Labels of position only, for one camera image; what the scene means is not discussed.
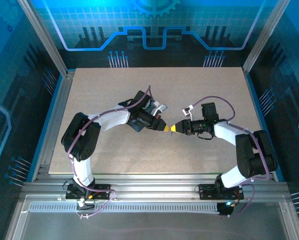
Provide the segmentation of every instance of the beige work surface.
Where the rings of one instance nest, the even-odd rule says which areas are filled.
[[[70,89],[50,173],[70,173],[61,138],[73,116],[82,112],[96,114],[109,110],[119,102],[133,98],[139,90],[151,85],[156,101],[168,109],[161,114],[167,125],[185,119],[182,108],[199,99],[216,95],[233,104],[236,117],[232,123],[259,130],[242,69],[239,67],[162,67],[162,68],[78,68]],[[220,118],[232,116],[230,107],[215,102]],[[200,105],[193,110],[194,119],[202,119]],[[134,131],[119,125],[100,134],[91,156],[96,173],[220,173],[236,165],[236,149],[223,139],[211,141],[196,135],[160,132],[144,128]]]

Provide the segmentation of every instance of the yellow object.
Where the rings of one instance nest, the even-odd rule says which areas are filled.
[[[165,126],[165,128],[164,128],[164,132],[168,132],[170,130],[170,128],[169,128],[169,126]]]
[[[170,127],[170,130],[171,130],[172,132],[176,132],[176,127],[175,127],[175,125],[171,126],[171,127]]]

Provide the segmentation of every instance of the metal bracket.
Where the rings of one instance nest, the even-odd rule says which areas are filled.
[[[235,201],[243,200],[244,193],[241,188],[238,186],[228,188],[227,190],[221,191],[218,193],[214,184],[199,184],[198,193],[200,200],[226,200],[226,201]]]
[[[94,189],[106,190],[111,189],[111,185],[109,184],[95,184]],[[67,186],[66,199],[67,200],[79,200],[82,195],[79,195],[80,191],[75,187],[74,184],[69,184]],[[93,192],[91,194],[92,197],[88,197],[89,200],[109,200],[110,192]]]

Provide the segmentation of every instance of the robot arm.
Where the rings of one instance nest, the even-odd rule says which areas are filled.
[[[191,116],[191,109],[193,108],[183,109],[183,112],[186,111],[184,114]],[[216,188],[223,191],[224,189],[239,186],[252,177],[266,174],[259,152],[254,153],[256,152],[256,145],[252,137],[247,132],[228,124],[225,119],[219,119],[214,103],[202,104],[201,109],[204,119],[182,120],[173,125],[171,131],[186,135],[197,134],[199,138],[205,140],[217,137],[236,147],[237,165],[230,171],[218,176],[215,181]],[[211,138],[200,137],[204,132],[209,133]],[[267,132],[259,130],[253,132],[253,135],[257,138],[268,170],[270,172],[275,171],[278,164]]]
[[[80,130],[90,120],[100,116],[86,128],[70,152],[70,156],[74,158],[74,185],[86,196],[90,196],[90,192],[86,191],[83,186],[93,189],[95,185],[91,171],[91,155],[96,148],[101,132],[121,124],[128,124],[137,132],[140,132],[143,128],[166,132],[169,130],[169,127],[159,115],[167,109],[165,104],[159,104],[157,101],[153,101],[149,95],[146,95],[136,106],[129,107],[137,103],[144,94],[144,92],[139,91],[133,99],[119,103],[113,108],[114,111],[106,114],[85,115],[79,112],[74,116],[65,131],[61,144],[68,152]]]

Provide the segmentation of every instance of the glass panel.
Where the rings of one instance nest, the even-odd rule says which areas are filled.
[[[299,192],[299,0],[289,3],[250,76],[258,98],[274,94],[265,121],[290,191]]]
[[[0,1],[0,240],[26,181],[59,73],[16,0]]]
[[[106,68],[242,66],[277,1],[32,2],[68,68]]]

